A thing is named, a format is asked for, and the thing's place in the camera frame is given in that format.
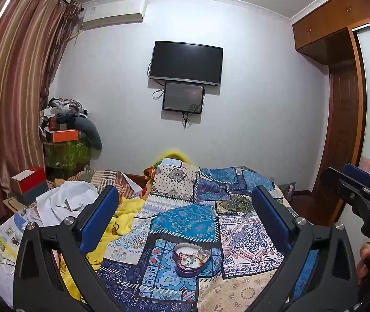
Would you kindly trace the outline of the right hand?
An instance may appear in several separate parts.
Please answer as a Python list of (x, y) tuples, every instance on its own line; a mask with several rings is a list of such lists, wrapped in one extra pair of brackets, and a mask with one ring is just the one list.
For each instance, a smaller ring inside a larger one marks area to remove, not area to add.
[(360, 260), (356, 266), (356, 276), (358, 285), (361, 285), (368, 274), (368, 267), (365, 263), (366, 259), (370, 256), (370, 242), (362, 245), (359, 251)]

